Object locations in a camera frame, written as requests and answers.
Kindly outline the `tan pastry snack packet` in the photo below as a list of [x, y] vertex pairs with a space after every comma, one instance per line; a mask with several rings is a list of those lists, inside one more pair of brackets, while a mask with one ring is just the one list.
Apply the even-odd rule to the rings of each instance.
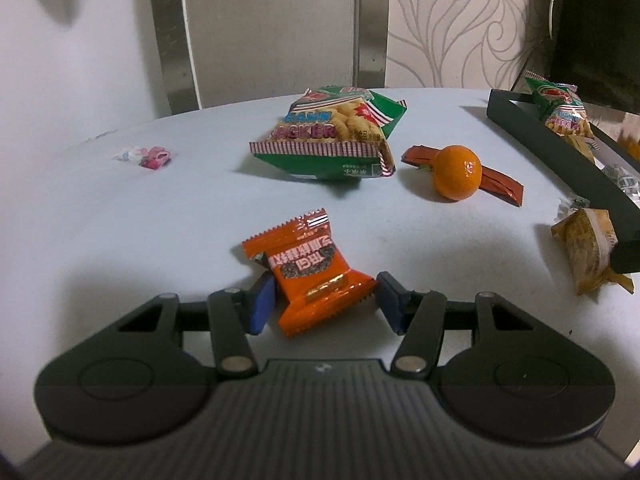
[[564, 244], [578, 296], [608, 283], [634, 293], [632, 278], [612, 269], [611, 254], [618, 238], [606, 209], [580, 208], [556, 222], [550, 231]]

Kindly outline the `silver clear snack packet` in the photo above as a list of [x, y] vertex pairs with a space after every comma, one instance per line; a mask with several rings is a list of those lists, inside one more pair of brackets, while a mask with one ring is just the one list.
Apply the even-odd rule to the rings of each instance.
[[640, 183], [620, 165], [606, 165], [602, 172], [630, 199], [640, 206]]

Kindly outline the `orange snack packet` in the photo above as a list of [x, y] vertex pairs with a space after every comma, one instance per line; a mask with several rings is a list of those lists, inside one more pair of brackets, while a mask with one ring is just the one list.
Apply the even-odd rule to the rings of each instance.
[[294, 337], [358, 304], [376, 279], [353, 269], [334, 243], [323, 208], [242, 241], [244, 254], [272, 272], [288, 305], [278, 324]]

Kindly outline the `small orange mandarin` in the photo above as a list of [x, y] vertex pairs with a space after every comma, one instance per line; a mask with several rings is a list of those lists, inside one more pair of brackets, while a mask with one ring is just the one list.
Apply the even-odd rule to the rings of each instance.
[[474, 195], [482, 183], [483, 166], [473, 151], [462, 145], [449, 145], [434, 158], [432, 181], [442, 197], [454, 202]]

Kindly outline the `red-brown stick snack packet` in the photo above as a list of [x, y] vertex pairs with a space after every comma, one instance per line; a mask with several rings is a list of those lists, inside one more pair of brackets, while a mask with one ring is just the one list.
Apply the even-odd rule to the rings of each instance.
[[[401, 156], [401, 160], [416, 168], [426, 168], [432, 171], [434, 158], [440, 150], [424, 145], [413, 145]], [[521, 207], [524, 198], [524, 186], [517, 180], [502, 174], [501, 172], [483, 166], [482, 183], [480, 190], [495, 195], [507, 203]]]

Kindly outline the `green prawn cracker bag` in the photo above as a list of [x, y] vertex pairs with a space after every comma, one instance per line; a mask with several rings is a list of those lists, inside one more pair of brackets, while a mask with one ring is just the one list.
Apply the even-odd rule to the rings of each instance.
[[584, 103], [572, 84], [557, 84], [526, 70], [524, 79], [532, 92], [542, 123], [559, 136], [593, 139]]
[[388, 178], [395, 172], [388, 138], [406, 111], [405, 101], [369, 89], [309, 89], [250, 154], [296, 178]]

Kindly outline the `brown snack packet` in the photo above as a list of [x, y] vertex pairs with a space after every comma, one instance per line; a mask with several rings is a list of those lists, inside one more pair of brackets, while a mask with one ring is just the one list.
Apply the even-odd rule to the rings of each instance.
[[588, 159], [593, 165], [596, 163], [594, 159], [593, 152], [591, 151], [590, 145], [586, 142], [583, 136], [574, 136], [574, 134], [566, 134], [563, 136], [563, 140], [576, 151], [578, 151], [582, 156]]

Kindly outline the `dark grey cardboard box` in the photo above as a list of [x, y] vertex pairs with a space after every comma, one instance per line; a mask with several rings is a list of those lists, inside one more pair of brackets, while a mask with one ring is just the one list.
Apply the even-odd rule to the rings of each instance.
[[620, 242], [639, 239], [639, 208], [597, 166], [521, 107], [530, 94], [491, 89], [487, 117], [525, 146], [593, 208], [607, 209]]

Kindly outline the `pink white wrapped candy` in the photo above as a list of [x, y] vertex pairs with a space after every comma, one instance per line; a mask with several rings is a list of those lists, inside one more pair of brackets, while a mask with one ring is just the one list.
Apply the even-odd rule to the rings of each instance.
[[137, 166], [157, 170], [171, 162], [171, 152], [161, 146], [152, 148], [128, 148], [114, 156], [119, 162], [131, 162]]

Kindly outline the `black wall television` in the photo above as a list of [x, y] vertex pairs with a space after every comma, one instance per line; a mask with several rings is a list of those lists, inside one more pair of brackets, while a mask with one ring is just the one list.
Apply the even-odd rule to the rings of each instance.
[[553, 82], [583, 100], [639, 111], [639, 0], [561, 0]]

